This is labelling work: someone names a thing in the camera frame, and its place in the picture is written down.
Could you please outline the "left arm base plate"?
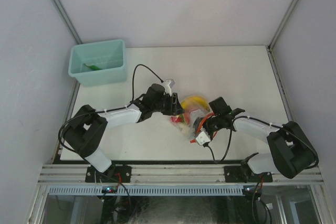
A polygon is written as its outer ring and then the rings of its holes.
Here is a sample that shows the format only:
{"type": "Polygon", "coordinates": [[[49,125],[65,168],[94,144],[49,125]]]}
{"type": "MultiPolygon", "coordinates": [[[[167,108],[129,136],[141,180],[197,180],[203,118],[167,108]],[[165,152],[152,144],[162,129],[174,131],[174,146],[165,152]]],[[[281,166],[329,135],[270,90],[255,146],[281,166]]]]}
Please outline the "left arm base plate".
{"type": "Polygon", "coordinates": [[[129,183],[132,175],[132,167],[128,165],[111,166],[105,172],[98,172],[93,166],[89,166],[86,171],[85,182],[121,182],[129,183]]]}

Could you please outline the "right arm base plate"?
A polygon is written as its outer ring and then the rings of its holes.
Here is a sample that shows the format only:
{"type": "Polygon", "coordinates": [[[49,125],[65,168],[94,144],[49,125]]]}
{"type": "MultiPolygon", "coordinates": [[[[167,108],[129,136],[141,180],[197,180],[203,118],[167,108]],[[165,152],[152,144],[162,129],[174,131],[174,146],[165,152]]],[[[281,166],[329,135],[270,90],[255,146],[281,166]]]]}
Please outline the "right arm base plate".
{"type": "Polygon", "coordinates": [[[266,183],[273,182],[272,174],[255,174],[249,168],[238,165],[225,166],[224,175],[227,183],[256,183],[261,179],[266,183]]]}

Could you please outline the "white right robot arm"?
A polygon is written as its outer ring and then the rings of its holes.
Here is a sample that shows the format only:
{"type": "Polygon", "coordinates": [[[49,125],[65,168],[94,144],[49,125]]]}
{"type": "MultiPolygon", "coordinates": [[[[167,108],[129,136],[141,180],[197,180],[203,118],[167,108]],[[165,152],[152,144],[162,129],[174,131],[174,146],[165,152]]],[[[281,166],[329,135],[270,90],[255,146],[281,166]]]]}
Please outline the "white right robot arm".
{"type": "Polygon", "coordinates": [[[222,97],[211,101],[209,106],[212,112],[195,126],[197,144],[208,147],[222,129],[245,133],[268,144],[268,153],[255,152],[241,161],[244,181],[252,182],[259,175],[274,172],[293,179],[303,170],[318,166],[317,151],[298,123],[277,124],[255,118],[241,108],[232,109],[222,97]]]}

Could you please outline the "green fake chili pepper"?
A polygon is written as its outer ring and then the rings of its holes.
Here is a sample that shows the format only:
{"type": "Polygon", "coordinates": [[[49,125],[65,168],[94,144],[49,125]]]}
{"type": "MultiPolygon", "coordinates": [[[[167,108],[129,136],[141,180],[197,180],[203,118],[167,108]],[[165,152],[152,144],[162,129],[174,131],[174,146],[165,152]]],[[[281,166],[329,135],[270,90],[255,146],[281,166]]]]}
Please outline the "green fake chili pepper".
{"type": "Polygon", "coordinates": [[[86,63],[84,63],[84,66],[87,67],[88,69],[91,69],[92,71],[99,71],[101,70],[101,68],[95,66],[95,65],[88,65],[86,63]]]}

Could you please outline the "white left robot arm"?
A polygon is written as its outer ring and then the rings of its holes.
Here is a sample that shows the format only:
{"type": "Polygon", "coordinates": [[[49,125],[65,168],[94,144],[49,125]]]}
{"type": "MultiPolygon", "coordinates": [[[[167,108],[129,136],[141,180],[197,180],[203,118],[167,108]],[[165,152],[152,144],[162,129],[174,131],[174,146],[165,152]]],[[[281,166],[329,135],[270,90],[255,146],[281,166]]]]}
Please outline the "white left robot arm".
{"type": "Polygon", "coordinates": [[[161,84],[154,83],[145,94],[122,108],[97,111],[89,105],[84,105],[73,118],[60,127],[58,141],[65,149],[78,154],[94,167],[98,178],[109,182],[115,176],[115,169],[112,167],[112,161],[99,147],[106,128],[140,123],[156,112],[167,116],[184,113],[177,93],[172,91],[173,86],[172,79],[167,79],[161,84]]]}

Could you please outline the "clear zip top bag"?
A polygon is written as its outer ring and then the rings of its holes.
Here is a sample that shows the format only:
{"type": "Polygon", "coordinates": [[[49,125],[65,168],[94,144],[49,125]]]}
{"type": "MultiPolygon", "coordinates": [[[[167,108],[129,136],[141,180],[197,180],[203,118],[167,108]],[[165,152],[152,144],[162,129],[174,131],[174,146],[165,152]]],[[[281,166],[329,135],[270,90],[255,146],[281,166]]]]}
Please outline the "clear zip top bag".
{"type": "MultiPolygon", "coordinates": [[[[203,109],[196,109],[196,108],[192,108],[191,110],[184,110],[184,113],[190,113],[191,122],[190,122],[189,127],[193,127],[195,129],[195,136],[196,136],[197,133],[199,133],[201,131],[201,120],[202,120],[202,118],[204,118],[204,117],[208,118],[209,116],[214,115],[214,113],[212,113],[211,111],[207,112],[203,109]]],[[[181,127],[182,127],[183,124],[179,123],[179,124],[173,124],[173,125],[181,131],[181,127]]],[[[196,143],[195,136],[192,139],[188,138],[190,143],[196,143]]]]}

